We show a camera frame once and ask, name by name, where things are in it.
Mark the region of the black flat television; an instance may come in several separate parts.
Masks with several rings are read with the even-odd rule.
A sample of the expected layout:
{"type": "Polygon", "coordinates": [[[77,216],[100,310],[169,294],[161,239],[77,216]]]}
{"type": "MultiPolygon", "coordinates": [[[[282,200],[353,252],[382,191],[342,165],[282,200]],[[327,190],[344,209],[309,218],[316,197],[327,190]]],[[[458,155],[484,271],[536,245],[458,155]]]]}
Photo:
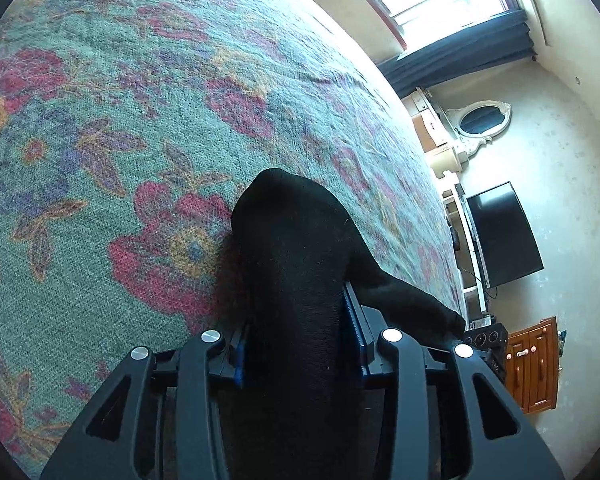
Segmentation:
{"type": "Polygon", "coordinates": [[[544,269],[529,220],[510,182],[469,196],[467,205],[477,233],[487,288],[544,269]]]}

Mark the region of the wooden cabinet with knobs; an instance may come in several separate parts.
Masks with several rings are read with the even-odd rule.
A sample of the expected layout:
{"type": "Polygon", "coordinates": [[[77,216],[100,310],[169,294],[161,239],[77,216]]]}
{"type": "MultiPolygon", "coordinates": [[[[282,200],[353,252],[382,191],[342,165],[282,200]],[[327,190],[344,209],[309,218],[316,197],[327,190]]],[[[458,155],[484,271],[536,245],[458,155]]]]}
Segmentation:
{"type": "Polygon", "coordinates": [[[558,330],[554,316],[517,330],[505,352],[506,388],[526,414],[554,410],[558,395],[558,330]]]}

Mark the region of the white oval mirror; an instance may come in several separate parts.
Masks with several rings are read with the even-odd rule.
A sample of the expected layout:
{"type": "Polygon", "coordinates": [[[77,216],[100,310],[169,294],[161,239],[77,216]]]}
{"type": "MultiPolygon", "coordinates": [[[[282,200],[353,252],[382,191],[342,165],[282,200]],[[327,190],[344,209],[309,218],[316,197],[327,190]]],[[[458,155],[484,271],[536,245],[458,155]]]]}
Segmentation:
{"type": "Polygon", "coordinates": [[[512,106],[494,100],[473,102],[462,108],[445,110],[455,136],[455,153],[461,162],[468,162],[480,148],[506,133],[512,120],[512,106]]]}

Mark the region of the white dresser shelf unit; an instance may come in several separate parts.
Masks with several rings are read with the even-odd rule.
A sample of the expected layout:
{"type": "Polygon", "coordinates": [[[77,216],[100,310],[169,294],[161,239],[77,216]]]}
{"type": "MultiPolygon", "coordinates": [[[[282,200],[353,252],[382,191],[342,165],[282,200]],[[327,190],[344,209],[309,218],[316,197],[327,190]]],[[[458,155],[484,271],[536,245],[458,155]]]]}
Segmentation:
{"type": "Polygon", "coordinates": [[[462,292],[460,310],[470,330],[485,328],[495,323],[489,307],[488,272],[468,196],[460,183],[468,166],[468,146],[426,90],[416,89],[403,98],[402,103],[412,118],[449,222],[457,232],[460,249],[456,252],[456,264],[462,292]]]}

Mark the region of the black pants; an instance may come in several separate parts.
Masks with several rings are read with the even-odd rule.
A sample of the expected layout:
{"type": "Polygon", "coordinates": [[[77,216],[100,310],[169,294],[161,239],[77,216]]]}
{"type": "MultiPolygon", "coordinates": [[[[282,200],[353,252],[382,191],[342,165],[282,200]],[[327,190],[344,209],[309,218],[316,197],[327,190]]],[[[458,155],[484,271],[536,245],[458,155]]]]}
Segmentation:
{"type": "Polygon", "coordinates": [[[237,404],[241,479],[351,479],[362,435],[343,287],[426,346],[464,334],[456,312],[381,269],[332,193],[280,169],[252,181],[232,213],[238,308],[248,322],[237,404]]]}

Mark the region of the floral bedspread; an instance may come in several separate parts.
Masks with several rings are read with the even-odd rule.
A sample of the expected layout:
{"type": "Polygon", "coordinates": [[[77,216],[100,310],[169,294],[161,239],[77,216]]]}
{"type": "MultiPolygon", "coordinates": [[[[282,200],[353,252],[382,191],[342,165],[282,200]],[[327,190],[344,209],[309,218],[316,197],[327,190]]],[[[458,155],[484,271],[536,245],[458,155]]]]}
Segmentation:
{"type": "Polygon", "coordinates": [[[230,212],[280,168],[460,308],[410,116],[312,0],[12,0],[0,19],[0,441],[38,478],[133,346],[215,323],[230,212]]]}

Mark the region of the dark blue curtain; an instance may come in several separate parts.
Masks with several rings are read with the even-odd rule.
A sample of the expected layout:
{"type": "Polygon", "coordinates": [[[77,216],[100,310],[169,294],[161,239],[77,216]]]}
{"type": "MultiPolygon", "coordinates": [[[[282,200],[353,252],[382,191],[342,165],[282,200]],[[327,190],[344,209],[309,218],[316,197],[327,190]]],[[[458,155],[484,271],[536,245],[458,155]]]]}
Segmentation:
{"type": "Polygon", "coordinates": [[[527,14],[518,9],[492,16],[412,53],[389,58],[378,65],[378,70],[403,99],[417,88],[430,88],[534,56],[527,14]]]}

